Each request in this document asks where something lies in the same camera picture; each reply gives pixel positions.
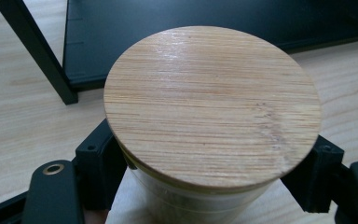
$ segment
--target light wood surface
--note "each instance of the light wood surface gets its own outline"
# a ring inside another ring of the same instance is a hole
[[[192,26],[151,35],[113,65],[109,124],[136,166],[178,188],[244,191],[292,170],[321,123],[310,77],[252,35]]]
[[[25,3],[61,60],[66,1]],[[345,149],[346,165],[358,161],[358,42],[291,56],[315,82],[321,135]],[[79,104],[65,106],[0,15],[0,202],[26,191],[39,165],[71,160],[103,118],[103,91],[82,92]],[[126,174],[107,223],[153,223],[138,191]],[[333,204],[329,214],[303,213],[276,181],[235,223],[334,223],[335,212]]]

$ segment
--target black shelf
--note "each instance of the black shelf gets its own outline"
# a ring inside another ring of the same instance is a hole
[[[244,31],[290,53],[358,40],[358,1],[69,0],[63,68],[71,87],[102,88],[131,45],[190,25]]]

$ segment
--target black metal frame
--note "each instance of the black metal frame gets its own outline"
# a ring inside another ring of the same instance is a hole
[[[68,0],[61,68],[22,0],[0,0],[0,10],[67,105],[102,88],[132,44],[179,26],[236,29],[286,52],[358,40],[358,0]]]
[[[0,11],[28,49],[66,105],[77,103],[77,93],[22,0],[0,0]]]
[[[358,224],[358,162],[347,168],[343,155],[319,136],[306,159],[281,181],[304,211],[327,213],[334,201],[337,224]],[[105,119],[76,149],[72,162],[40,166],[28,192],[1,203],[0,223],[83,223],[81,204],[110,209],[126,168]]]

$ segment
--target jar lid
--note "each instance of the jar lid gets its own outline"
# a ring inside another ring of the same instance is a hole
[[[311,78],[286,53],[239,31],[182,27],[127,49],[104,89],[123,152],[179,188],[233,192],[290,172],[321,124]]]

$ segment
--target wooden floor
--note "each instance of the wooden floor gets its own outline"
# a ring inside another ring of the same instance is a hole
[[[61,61],[66,1],[25,2]],[[358,42],[292,56],[320,95],[321,135],[346,150],[346,165],[358,161]],[[0,202],[26,191],[39,165],[71,160],[103,118],[103,90],[81,92],[78,104],[64,105],[0,14]],[[109,223],[151,222],[137,190],[126,174]],[[334,223],[335,210],[305,214],[277,181],[236,223]]]

